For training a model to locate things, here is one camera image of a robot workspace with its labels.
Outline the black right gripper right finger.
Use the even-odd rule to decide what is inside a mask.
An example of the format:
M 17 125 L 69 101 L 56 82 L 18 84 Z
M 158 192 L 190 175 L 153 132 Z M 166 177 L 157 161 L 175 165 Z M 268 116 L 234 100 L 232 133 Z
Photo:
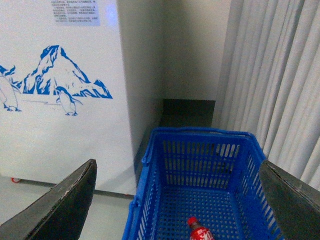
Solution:
M 264 195 L 286 240 L 320 238 L 320 192 L 269 160 L 259 167 Z

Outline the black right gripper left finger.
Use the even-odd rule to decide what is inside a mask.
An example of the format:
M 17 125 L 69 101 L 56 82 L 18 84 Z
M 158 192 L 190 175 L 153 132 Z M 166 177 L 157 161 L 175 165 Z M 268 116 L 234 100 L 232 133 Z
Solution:
M 2 240 L 78 240 L 92 204 L 97 162 L 89 159 L 0 226 Z

